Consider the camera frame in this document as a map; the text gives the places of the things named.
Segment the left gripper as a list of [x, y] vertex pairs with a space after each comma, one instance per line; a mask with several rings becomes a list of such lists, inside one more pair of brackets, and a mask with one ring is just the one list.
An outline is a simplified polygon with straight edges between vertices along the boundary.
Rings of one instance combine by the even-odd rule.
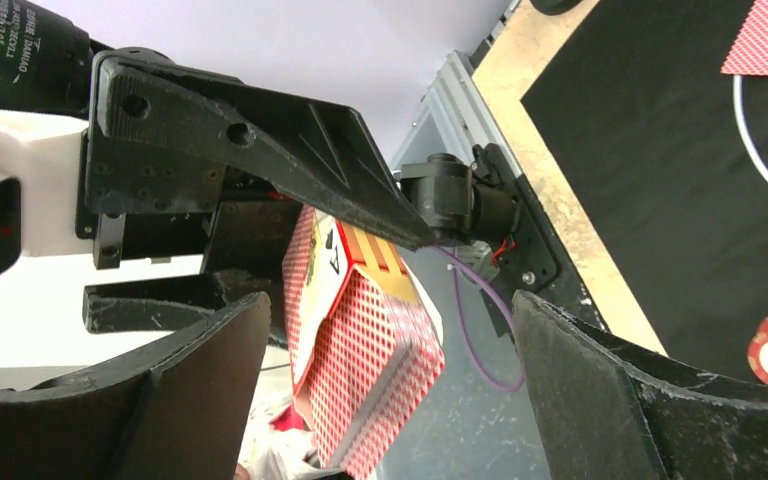
[[[0, 110], [0, 275], [22, 256], [92, 251], [76, 225], [86, 127], [66, 116]], [[148, 50], [95, 57], [84, 180], [90, 211], [207, 212], [231, 168], [402, 247], [435, 242], [355, 109]], [[89, 285], [82, 314], [91, 334], [177, 331], [258, 292], [272, 305], [268, 344], [286, 348], [282, 283], [242, 270]]]

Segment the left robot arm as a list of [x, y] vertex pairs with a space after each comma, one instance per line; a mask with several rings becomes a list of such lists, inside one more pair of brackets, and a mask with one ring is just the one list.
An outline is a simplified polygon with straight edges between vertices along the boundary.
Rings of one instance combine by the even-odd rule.
[[21, 255], [203, 255], [276, 271], [299, 210], [394, 244], [435, 242], [353, 108], [115, 49], [29, 1], [0, 1], [0, 113], [71, 120], [75, 145], [0, 142], [0, 275]]

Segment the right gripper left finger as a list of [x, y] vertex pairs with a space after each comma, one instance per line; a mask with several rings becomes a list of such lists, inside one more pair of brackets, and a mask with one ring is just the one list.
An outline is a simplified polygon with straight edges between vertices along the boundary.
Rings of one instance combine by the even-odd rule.
[[0, 390], [0, 479], [230, 479], [271, 302], [251, 294], [189, 327], [24, 391]]

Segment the playing card deck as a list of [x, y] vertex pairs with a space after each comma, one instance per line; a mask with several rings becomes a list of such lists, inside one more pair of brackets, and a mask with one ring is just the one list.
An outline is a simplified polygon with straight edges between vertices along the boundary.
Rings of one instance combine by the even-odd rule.
[[436, 308], [391, 242], [311, 206], [282, 274], [295, 408], [321, 465], [366, 479], [444, 369]]

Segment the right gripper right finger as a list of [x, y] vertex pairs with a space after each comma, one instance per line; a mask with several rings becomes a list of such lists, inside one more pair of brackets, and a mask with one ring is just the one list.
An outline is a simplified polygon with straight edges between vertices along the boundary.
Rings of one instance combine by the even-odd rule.
[[768, 479], [768, 387], [700, 370], [526, 291], [512, 332], [555, 479]]

